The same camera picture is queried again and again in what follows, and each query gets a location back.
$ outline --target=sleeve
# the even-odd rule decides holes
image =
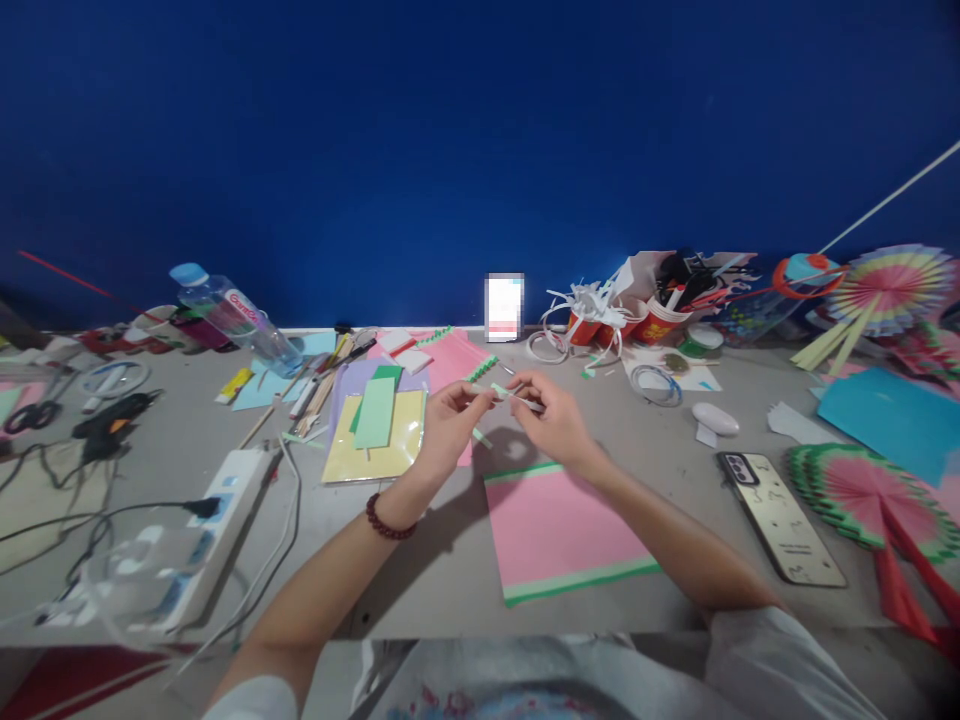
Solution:
[[[775,607],[717,613],[705,681],[756,718],[882,718],[794,618]]]
[[[203,720],[297,720],[297,698],[286,681],[263,675],[240,683]]]

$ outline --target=red bead bracelet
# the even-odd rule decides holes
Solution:
[[[377,511],[374,509],[374,506],[377,504],[377,498],[379,497],[380,493],[374,493],[370,496],[370,499],[367,500],[367,520],[373,525],[373,529],[389,540],[406,540],[413,535],[413,531],[417,529],[416,523],[406,530],[394,530],[380,521],[380,518],[377,517]]]

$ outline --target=blurred screen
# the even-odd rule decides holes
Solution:
[[[523,329],[523,273],[489,273],[484,284],[487,342],[510,342]]]

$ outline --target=scissors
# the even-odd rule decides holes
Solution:
[[[40,402],[24,405],[10,415],[3,424],[4,432],[8,435],[17,435],[24,430],[39,430],[56,420],[60,416],[60,411],[63,410],[63,405],[58,403],[57,400],[66,392],[66,389],[70,387],[70,383],[76,377],[76,373],[70,373],[63,384],[60,385],[60,389],[54,393],[54,388],[60,384],[60,378],[67,372],[68,370],[65,367],[61,367],[57,371],[57,374],[53,376],[53,381],[47,386],[43,397],[40,398]]]

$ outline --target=power strip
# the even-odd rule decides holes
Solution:
[[[220,499],[217,514],[207,519],[192,517],[187,523],[188,528],[203,530],[184,563],[188,569],[166,568],[150,578],[153,582],[169,582],[167,591],[158,605],[146,613],[141,612],[135,622],[126,627],[127,632],[162,637],[200,619],[257,495],[267,480],[267,473],[275,467],[273,461],[278,456],[277,452],[259,448],[233,450],[227,455],[204,496]],[[140,533],[137,540],[153,542],[159,533],[160,529],[152,526]],[[138,566],[135,560],[120,561],[110,580],[98,583],[98,589],[105,599],[109,601],[111,589],[115,586],[143,582],[143,573]],[[66,600],[85,601],[86,594],[78,586]],[[45,624],[48,627],[78,627],[89,623],[94,617],[96,613],[90,603],[84,602],[78,611],[59,613]]]

